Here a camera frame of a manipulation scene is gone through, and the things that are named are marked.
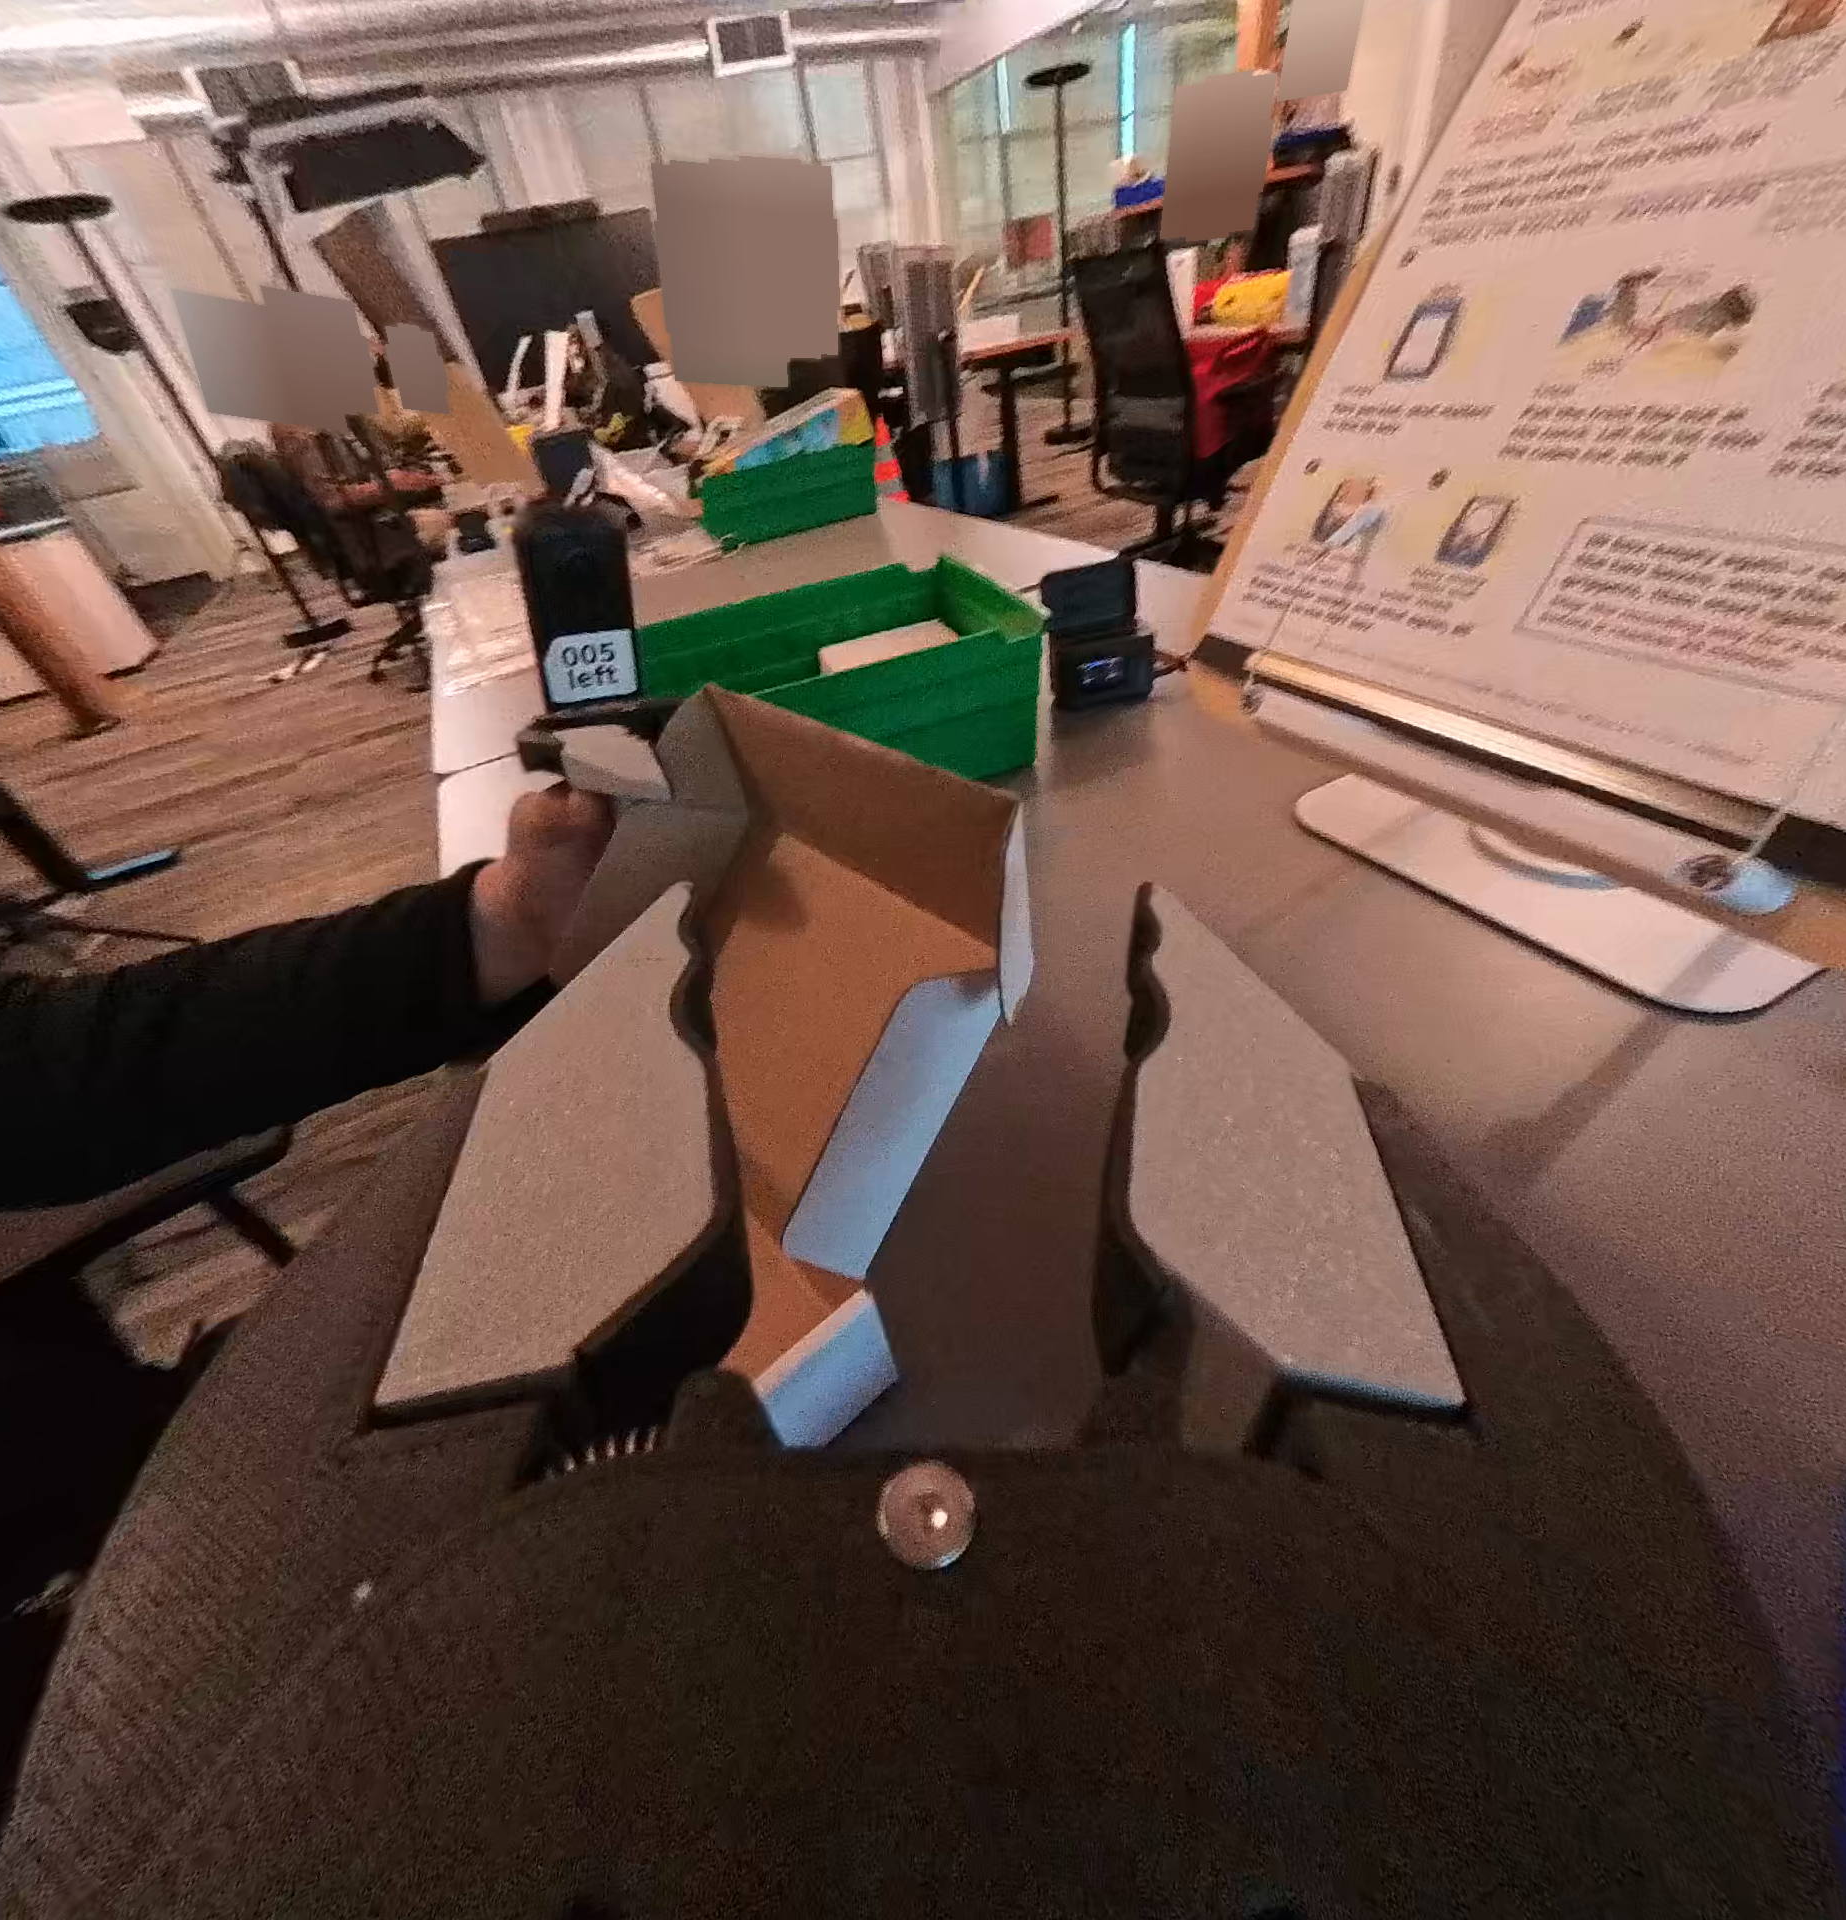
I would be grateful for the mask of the green plastic bin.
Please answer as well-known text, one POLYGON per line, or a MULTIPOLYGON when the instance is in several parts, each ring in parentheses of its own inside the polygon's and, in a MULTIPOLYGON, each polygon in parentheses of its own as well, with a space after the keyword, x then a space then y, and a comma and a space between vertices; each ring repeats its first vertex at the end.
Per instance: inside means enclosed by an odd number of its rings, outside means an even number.
POLYGON ((877 513, 877 445, 802 449, 759 466, 706 473, 698 524, 728 547, 757 547, 877 513))
POLYGON ((1046 614, 955 558, 651 619, 636 644, 650 698, 706 685, 744 693, 971 779, 1016 774, 1036 757, 1046 614), (820 666, 830 648, 922 622, 949 639, 834 672, 820 666))

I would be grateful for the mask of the person's left hand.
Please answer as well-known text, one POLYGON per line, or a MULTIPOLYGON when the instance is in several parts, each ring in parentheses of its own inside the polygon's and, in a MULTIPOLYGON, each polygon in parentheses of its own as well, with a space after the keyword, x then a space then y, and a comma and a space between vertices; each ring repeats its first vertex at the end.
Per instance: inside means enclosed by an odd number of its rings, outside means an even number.
POLYGON ((484 1006, 505 1004, 549 976, 612 828, 611 800, 567 781, 514 801, 504 850, 478 867, 462 910, 484 1006))

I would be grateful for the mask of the black studio light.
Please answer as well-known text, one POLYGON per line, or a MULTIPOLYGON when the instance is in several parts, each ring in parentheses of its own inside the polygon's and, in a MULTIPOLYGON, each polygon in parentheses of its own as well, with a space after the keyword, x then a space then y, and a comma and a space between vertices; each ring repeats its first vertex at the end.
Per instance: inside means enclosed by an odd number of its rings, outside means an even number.
POLYGON ((443 179, 472 179, 478 147, 418 84, 310 91, 289 60, 191 65, 191 94, 207 110, 216 178, 289 211, 315 211, 443 179))

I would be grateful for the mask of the black panel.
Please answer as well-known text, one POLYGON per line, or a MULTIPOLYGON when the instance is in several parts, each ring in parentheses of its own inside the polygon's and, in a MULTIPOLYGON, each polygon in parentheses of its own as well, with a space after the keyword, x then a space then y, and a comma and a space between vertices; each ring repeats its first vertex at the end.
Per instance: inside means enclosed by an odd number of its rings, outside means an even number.
POLYGON ((431 254, 445 282, 484 386, 501 393, 521 338, 575 326, 592 313, 625 361, 662 361, 634 300, 656 291, 657 258, 650 207, 586 209, 569 219, 522 219, 437 237, 431 254))

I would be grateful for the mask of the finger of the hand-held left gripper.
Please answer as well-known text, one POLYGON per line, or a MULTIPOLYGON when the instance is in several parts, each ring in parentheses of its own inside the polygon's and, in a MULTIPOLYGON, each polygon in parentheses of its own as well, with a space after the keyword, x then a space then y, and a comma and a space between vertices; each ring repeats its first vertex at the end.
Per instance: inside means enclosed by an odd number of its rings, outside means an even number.
POLYGON ((673 787, 651 744, 634 732, 554 732, 557 775, 617 806, 671 804, 673 787))

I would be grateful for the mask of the brown round post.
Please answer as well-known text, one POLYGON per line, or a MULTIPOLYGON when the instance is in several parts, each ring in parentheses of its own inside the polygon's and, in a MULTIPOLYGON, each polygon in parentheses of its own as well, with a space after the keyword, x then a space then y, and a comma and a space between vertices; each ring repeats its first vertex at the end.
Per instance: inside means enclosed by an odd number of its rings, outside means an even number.
POLYGON ((91 670, 43 592, 23 581, 2 549, 0 635, 69 714, 75 734, 91 736, 121 724, 125 708, 116 693, 91 670))

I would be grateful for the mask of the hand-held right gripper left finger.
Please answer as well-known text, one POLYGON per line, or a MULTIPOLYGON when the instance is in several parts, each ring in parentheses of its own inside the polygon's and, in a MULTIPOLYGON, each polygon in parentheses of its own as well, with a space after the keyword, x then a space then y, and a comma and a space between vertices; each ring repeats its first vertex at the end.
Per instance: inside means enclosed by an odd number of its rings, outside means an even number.
POLYGON ((693 909, 666 888, 493 1054, 373 1415, 545 1402, 739 1222, 693 909))

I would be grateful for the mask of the black office chair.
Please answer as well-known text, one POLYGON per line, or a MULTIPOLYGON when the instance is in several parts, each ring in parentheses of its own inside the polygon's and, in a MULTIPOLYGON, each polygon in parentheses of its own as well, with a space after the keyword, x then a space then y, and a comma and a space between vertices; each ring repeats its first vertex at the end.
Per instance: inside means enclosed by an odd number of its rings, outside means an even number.
POLYGON ((1203 448, 1192 358, 1158 248, 1087 254, 1072 265, 1072 286, 1093 380, 1088 485, 1153 515, 1149 537, 1123 555, 1212 571, 1219 547, 1208 521, 1246 462, 1249 387, 1218 396, 1218 438, 1203 448))

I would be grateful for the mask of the instruction sheet on wooden stand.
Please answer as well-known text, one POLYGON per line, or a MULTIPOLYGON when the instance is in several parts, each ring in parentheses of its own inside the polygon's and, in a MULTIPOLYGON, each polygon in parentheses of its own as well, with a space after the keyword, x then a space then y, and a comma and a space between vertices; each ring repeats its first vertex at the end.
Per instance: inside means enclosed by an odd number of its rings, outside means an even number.
MULTIPOLYGON (((1477 60, 1472 75, 1498 35, 1477 60)), ((1413 185, 1415 179, 1380 235, 1344 277, 1318 349, 1261 471, 1261 489, 1208 585, 1201 614, 1199 663, 1237 683, 1239 703, 1261 732, 1317 749, 1353 775, 1498 830, 1539 852, 1572 856, 1593 871, 1615 876, 1655 899, 1684 906, 1823 971, 1846 972, 1846 832, 1812 821, 1797 808, 1801 778, 1778 804, 1744 804, 1635 765, 1512 732, 1409 694, 1372 687, 1312 663, 1283 659, 1264 648, 1243 648, 1214 633, 1212 619, 1219 611, 1242 544, 1291 445, 1325 358, 1340 341, 1413 185)))

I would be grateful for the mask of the person's left forearm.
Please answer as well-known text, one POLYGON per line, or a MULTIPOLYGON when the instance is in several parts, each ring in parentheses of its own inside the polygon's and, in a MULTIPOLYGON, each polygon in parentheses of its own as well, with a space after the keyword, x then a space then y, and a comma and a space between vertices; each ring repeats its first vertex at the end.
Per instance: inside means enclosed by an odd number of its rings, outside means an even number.
POLYGON ((505 1041, 551 982, 484 996, 478 871, 107 972, 0 972, 0 1213, 91 1200, 505 1041))

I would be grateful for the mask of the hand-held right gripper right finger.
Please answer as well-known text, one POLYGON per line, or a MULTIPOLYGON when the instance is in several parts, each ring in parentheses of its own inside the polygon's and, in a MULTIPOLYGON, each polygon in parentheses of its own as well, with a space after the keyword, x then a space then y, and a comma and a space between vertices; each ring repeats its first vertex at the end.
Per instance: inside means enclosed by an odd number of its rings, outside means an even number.
POLYGON ((1452 1422, 1458 1361, 1344 1057, 1160 882, 1099 1188, 1101 1425, 1269 1453, 1299 1403, 1452 1422))

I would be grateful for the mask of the colourful printed box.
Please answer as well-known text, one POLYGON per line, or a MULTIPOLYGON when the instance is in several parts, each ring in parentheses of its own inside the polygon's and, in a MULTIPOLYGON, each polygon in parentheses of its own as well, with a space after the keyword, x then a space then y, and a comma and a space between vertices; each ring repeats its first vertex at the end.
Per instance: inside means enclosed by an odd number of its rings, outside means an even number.
POLYGON ((761 419, 701 460, 701 480, 769 466, 787 459, 875 444, 877 428, 861 393, 828 387, 761 419))

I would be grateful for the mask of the printed instruction sheet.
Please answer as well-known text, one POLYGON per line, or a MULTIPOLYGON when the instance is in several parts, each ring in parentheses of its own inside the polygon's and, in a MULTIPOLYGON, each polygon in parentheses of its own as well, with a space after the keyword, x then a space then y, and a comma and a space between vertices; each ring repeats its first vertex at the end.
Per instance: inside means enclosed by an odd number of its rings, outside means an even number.
POLYGON ((1519 4, 1212 625, 1846 832, 1846 3, 1519 4))

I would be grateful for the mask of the black floor lamp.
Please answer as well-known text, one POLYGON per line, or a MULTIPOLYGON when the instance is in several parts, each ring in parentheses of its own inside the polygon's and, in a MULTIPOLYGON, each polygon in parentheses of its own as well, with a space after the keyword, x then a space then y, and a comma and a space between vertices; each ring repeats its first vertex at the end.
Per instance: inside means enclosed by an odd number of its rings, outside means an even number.
POLYGON ((95 284, 95 296, 88 300, 71 300, 67 304, 67 314, 84 334, 88 344, 97 344, 102 351, 116 356, 132 354, 143 361, 143 368, 151 374, 155 383, 167 398, 172 416, 193 442, 197 454, 202 457, 202 462, 207 466, 209 476, 220 481, 219 491, 223 492, 223 501, 241 522, 245 532, 250 533, 264 564, 274 576, 274 582, 284 592, 289 604, 297 613, 295 625, 291 625, 283 635, 283 644, 284 649, 289 649, 291 658, 272 675, 272 681, 283 683, 286 680, 309 675, 315 666, 327 659, 330 652, 340 639, 351 635, 351 624, 340 614, 324 618, 310 611, 310 604, 291 576, 284 560, 270 549, 260 522, 250 519, 248 513, 241 509, 241 506, 237 506, 237 498, 227 489, 227 481, 220 473, 220 462, 216 459, 216 448, 207 430, 191 416, 186 398, 178 390, 163 359, 156 356, 148 337, 130 318, 126 304, 117 294, 117 286, 113 284, 111 274, 102 268, 100 260, 91 250, 90 240, 86 237, 84 230, 95 223, 107 221, 113 209, 113 202, 104 194, 69 192, 30 194, 23 200, 6 202, 0 207, 0 215, 13 224, 57 230, 63 235, 67 245, 72 248, 75 258, 88 269, 88 279, 95 284))
POLYGON ((1073 410, 1073 344, 1072 344, 1072 223, 1070 223, 1070 88, 1088 72, 1087 60, 1053 60, 1024 76, 1024 88, 1050 99, 1054 141, 1054 265, 1056 265, 1056 396, 1058 419, 1046 430, 1046 444, 1073 449, 1088 440, 1088 425, 1073 410))

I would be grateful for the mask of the black device with screen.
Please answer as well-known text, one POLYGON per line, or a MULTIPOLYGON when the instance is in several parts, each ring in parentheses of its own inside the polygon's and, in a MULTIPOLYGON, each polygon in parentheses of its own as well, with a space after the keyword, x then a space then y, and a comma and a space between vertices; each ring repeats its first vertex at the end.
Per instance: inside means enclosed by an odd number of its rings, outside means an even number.
POLYGON ((1138 614, 1133 564, 1111 558, 1042 576, 1054 712, 1144 703, 1158 675, 1153 633, 1138 614))

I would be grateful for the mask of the white cabinet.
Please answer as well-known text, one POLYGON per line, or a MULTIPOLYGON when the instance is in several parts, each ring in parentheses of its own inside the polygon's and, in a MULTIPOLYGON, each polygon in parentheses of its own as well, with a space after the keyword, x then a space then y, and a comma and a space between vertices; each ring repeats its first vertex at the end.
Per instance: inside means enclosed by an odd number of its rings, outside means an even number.
MULTIPOLYGON (((11 555, 23 581, 43 592, 104 681, 135 675, 155 658, 161 642, 67 522, 0 537, 0 549, 11 555)), ((0 635, 0 708, 46 694, 0 635)))

